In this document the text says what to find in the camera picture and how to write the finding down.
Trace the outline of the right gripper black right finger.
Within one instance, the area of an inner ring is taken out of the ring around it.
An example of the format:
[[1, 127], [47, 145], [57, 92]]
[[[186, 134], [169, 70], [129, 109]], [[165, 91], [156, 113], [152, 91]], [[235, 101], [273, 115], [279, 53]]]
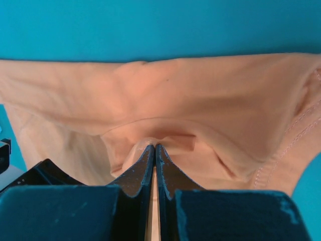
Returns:
[[161, 240], [310, 240], [283, 192], [206, 190], [157, 145], [155, 164]]

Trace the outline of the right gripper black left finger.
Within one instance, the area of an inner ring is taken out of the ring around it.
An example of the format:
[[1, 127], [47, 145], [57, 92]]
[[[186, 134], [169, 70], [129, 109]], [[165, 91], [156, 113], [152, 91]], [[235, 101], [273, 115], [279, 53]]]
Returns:
[[1, 191], [1, 240], [146, 240], [149, 145], [122, 175], [87, 186], [46, 159]]

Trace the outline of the orange t shirt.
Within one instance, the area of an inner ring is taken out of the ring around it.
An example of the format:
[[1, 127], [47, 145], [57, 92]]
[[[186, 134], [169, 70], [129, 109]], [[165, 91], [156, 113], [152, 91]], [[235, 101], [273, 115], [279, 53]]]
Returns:
[[161, 240], [157, 145], [206, 190], [289, 198], [320, 154], [318, 54], [2, 60], [1, 104], [28, 171], [49, 159], [80, 183], [103, 186], [152, 145], [146, 240]]

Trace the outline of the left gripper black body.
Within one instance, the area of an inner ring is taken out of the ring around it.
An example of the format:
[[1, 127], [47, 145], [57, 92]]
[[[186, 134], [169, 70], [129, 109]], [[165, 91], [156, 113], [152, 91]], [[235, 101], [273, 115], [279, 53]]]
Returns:
[[10, 166], [11, 139], [1, 139], [0, 146], [0, 174], [5, 172]]

